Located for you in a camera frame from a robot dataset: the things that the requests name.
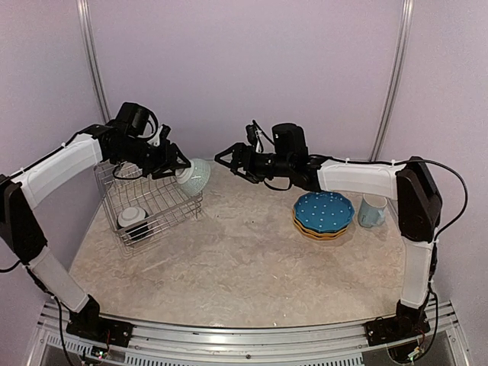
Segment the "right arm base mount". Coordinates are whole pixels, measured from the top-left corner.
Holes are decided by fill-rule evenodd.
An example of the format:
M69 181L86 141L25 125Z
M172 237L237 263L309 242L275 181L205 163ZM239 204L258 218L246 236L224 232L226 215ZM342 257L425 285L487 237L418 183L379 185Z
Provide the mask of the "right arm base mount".
M425 335L431 329L425 313L426 304L414 309L398 302L393 316L380 316L366 322L364 330L368 345L383 345Z

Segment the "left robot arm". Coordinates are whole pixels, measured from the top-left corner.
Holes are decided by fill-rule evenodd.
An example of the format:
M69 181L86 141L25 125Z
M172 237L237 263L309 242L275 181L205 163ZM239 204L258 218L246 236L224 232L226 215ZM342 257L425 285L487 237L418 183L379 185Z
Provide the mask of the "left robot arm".
M166 138L153 143L93 124L29 167L1 177L1 238L40 286L77 317L76 325L90 339L101 338L107 323L99 316L98 303L48 246L35 211L55 191L102 162L128 162L153 179L188 175L194 168Z

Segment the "light blue mug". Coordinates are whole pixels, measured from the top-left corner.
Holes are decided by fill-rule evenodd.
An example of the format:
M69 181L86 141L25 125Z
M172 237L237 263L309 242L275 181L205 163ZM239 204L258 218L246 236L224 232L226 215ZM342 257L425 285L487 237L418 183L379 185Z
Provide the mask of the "light blue mug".
M358 211L358 223L364 228L381 226L385 221L387 199L383 196L363 194Z

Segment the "small pale ribbed cup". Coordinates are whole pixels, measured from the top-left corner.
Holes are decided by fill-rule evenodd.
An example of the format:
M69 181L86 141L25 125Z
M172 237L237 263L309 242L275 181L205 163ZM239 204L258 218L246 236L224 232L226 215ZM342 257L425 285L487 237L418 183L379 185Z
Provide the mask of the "small pale ribbed cup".
M175 179L180 189L189 197L200 194L210 180L210 163L203 159L191 159L191 166L175 170Z

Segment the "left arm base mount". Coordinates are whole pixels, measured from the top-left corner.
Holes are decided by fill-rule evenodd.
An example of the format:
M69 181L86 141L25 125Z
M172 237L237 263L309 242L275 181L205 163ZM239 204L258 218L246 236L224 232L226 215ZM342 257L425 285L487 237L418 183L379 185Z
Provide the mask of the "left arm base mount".
M88 295L87 304L79 312L69 310L66 331L83 339L127 348L133 328L132 323L101 316L99 303Z

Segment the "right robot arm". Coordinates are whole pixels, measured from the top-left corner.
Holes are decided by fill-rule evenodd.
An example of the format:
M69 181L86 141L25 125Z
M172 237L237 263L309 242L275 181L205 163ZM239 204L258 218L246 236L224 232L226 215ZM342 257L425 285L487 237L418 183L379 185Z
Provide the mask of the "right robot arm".
M304 146L276 146L264 153L245 143L214 159L253 184L287 178L290 186L305 190L294 204L294 223L316 238L338 235L352 220L364 228L380 226L387 204L396 202L406 264L390 332L404 339L419 327L433 292L438 238L447 229L440 224L442 198L428 169L432 161L413 156L401 162L356 162L310 154Z

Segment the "blue dotted plate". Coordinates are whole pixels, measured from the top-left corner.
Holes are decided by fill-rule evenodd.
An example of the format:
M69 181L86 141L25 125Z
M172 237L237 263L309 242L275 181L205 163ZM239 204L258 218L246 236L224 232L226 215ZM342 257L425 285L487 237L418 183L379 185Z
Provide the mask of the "blue dotted plate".
M355 215L351 201L338 192L309 192L293 208L297 222L309 229L336 231L348 226Z

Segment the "yellow dotted plate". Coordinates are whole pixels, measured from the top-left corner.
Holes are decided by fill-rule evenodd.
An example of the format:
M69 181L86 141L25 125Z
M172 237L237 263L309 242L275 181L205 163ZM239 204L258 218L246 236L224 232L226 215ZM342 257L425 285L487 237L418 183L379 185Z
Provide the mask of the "yellow dotted plate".
M347 230L342 230L342 231L339 231L337 233L324 233L324 234L320 234L320 235L308 233L308 232L305 232L303 230L298 230L298 232L302 236L307 237L308 239L313 239L316 241L331 241L334 239L338 239L340 236L343 236L347 232Z
M297 230L303 230L305 232L308 232L308 233L313 233L313 234L317 234L317 235L320 235L320 234L324 234L324 233L337 233L339 231L342 231L342 230L348 230L348 227L344 227L340 230L336 230L336 231L320 231L320 230L314 230L314 229L309 229L309 228L306 228L305 226L303 226L301 223L297 222L297 221L294 221L293 222L294 226L297 228Z

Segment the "dark teal white bowl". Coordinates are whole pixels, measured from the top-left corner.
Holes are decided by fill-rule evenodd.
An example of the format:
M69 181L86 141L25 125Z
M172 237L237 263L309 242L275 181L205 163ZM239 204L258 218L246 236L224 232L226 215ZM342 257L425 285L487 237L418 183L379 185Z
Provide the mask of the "dark teal white bowl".
M131 238L144 237L148 233L145 219L148 213L141 207L128 207L117 216L117 228L124 229Z

